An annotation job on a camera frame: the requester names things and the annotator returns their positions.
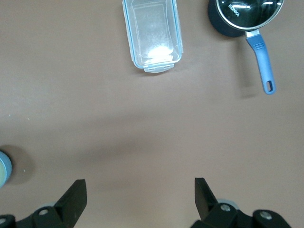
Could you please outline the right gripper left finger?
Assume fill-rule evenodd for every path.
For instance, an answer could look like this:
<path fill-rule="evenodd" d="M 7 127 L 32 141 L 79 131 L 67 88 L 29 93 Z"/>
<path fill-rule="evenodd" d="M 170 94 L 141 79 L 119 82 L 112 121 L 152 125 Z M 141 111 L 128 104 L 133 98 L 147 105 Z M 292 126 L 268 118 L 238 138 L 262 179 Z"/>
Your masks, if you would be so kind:
<path fill-rule="evenodd" d="M 1 215 L 0 226 L 2 228 L 73 228 L 86 205 L 86 181 L 79 179 L 53 206 L 41 207 L 20 221 L 11 214 Z"/>

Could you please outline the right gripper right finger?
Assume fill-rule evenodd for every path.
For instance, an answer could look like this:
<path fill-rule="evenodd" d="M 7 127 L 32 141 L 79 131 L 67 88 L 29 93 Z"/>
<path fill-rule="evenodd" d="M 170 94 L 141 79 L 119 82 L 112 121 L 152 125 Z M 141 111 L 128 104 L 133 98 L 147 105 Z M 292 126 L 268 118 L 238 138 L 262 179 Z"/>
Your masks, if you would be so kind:
<path fill-rule="evenodd" d="M 243 213 L 228 200 L 219 201 L 204 178 L 195 178 L 195 205 L 200 220 L 193 228 L 289 228 L 288 222 L 278 213 L 258 209 L 251 216 Z"/>

